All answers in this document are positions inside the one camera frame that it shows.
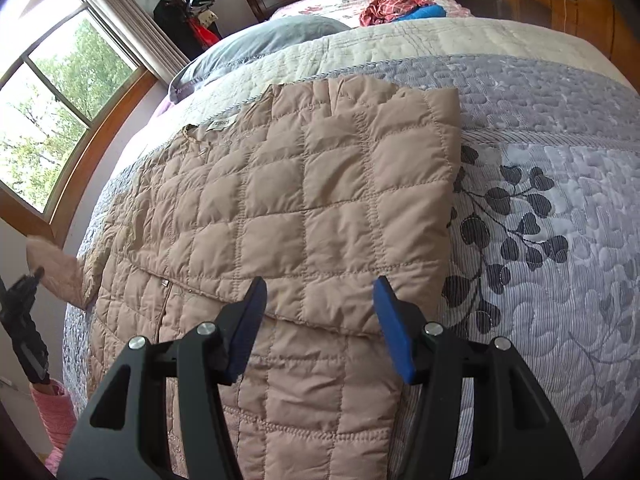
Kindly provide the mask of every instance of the wooden window frame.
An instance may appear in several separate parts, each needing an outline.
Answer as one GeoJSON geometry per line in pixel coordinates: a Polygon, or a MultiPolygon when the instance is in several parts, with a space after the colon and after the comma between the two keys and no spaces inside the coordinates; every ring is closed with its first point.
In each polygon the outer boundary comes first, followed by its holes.
{"type": "Polygon", "coordinates": [[[114,98],[119,99],[106,113],[100,126],[94,132],[89,131],[82,136],[78,142],[47,203],[45,211],[49,209],[50,216],[37,211],[0,181],[0,218],[25,236],[41,236],[59,247],[64,245],[71,222],[95,168],[124,121],[157,81],[156,76],[145,68],[137,69],[134,75],[136,78],[129,87],[126,88],[125,85],[123,92],[114,95],[114,98]],[[63,180],[62,177],[65,175],[68,175],[68,178],[63,180]],[[58,194],[54,200],[55,205],[49,207],[54,193],[58,194]]]}
{"type": "Polygon", "coordinates": [[[142,66],[139,60],[129,49],[114,36],[113,31],[93,12],[91,7],[84,3],[72,13],[57,22],[33,44],[31,44],[21,56],[9,67],[7,72],[0,77],[2,88],[14,73],[23,64],[26,64],[36,77],[53,93],[53,95],[65,105],[69,112],[84,123],[88,129],[76,144],[71,155],[60,172],[53,190],[47,200],[47,205],[41,213],[17,193],[0,181],[0,218],[21,232],[25,236],[41,236],[62,247],[66,241],[71,222],[76,214],[78,205],[84,191],[98,163],[114,139],[124,121],[129,117],[142,98],[151,90],[158,81],[156,77],[142,66]],[[98,21],[124,51],[124,53],[138,66],[123,85],[111,96],[100,112],[89,120],[77,108],[68,101],[38,70],[33,61],[28,57],[39,44],[49,37],[54,31],[68,20],[87,10],[92,18],[98,21]]]}

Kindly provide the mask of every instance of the red cloth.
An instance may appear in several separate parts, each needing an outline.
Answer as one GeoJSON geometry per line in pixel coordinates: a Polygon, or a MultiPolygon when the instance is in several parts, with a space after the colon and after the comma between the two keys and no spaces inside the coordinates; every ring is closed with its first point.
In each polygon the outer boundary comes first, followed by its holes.
{"type": "Polygon", "coordinates": [[[417,9],[433,5],[431,0],[373,0],[360,14],[360,25],[381,25],[417,9]]]}
{"type": "Polygon", "coordinates": [[[65,387],[53,379],[51,383],[53,384],[53,395],[43,394],[31,387],[31,397],[36,403],[44,429],[53,446],[53,451],[47,458],[45,466],[55,476],[66,443],[76,426],[76,414],[71,397],[65,387]]]}
{"type": "Polygon", "coordinates": [[[210,46],[213,46],[220,41],[219,37],[217,37],[208,28],[204,28],[200,25],[200,22],[195,18],[189,19],[189,26],[191,27],[194,36],[204,49],[208,49],[210,46]]]}

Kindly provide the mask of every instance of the bedspread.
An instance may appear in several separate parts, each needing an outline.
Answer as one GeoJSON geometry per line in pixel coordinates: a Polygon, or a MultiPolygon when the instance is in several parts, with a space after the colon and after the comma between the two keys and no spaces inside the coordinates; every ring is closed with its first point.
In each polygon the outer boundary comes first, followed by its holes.
{"type": "MultiPolygon", "coordinates": [[[[267,56],[169,110],[154,142],[138,140],[146,147],[119,164],[81,251],[146,153],[185,123],[231,113],[271,83],[345,74],[458,88],[462,169],[438,317],[475,340],[514,341],[589,472],[640,401],[640,99],[583,40],[519,23],[443,18],[356,29],[267,56]]],[[[80,408],[83,316],[68,309],[65,321],[65,383],[80,408]]],[[[466,388],[454,473],[468,460],[471,405],[466,388]]],[[[406,388],[391,477],[414,409],[415,391],[406,388]]]]}

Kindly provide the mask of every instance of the window pane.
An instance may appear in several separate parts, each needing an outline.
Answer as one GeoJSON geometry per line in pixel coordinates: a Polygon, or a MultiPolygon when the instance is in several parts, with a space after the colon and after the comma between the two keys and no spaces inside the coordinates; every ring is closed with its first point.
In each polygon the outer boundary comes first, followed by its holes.
{"type": "Polygon", "coordinates": [[[30,57],[89,119],[133,72],[124,53],[86,10],[51,34],[30,57]]]}
{"type": "Polygon", "coordinates": [[[26,65],[0,90],[0,117],[0,180],[43,212],[85,126],[26,65]]]}
{"type": "Polygon", "coordinates": [[[2,23],[0,75],[20,57],[31,43],[65,16],[82,5],[82,0],[44,0],[18,20],[2,23]]]}

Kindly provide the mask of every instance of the metal screw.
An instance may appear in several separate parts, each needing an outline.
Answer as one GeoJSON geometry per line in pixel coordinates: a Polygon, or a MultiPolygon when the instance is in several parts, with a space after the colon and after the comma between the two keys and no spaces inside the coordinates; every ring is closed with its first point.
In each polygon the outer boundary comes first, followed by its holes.
{"type": "Polygon", "coordinates": [[[494,345],[498,350],[508,350],[511,348],[511,341],[505,337],[495,338],[494,345]]]}
{"type": "Polygon", "coordinates": [[[140,350],[146,344],[145,338],[137,335],[129,339],[129,348],[132,350],[140,350]]]}
{"type": "Polygon", "coordinates": [[[213,334],[215,331],[216,331],[216,326],[210,321],[205,321],[204,323],[200,323],[197,329],[197,332],[200,335],[213,334]]]}
{"type": "Polygon", "coordinates": [[[426,335],[440,335],[444,332],[442,325],[440,323],[436,323],[431,321],[424,326],[424,333],[426,335]]]}

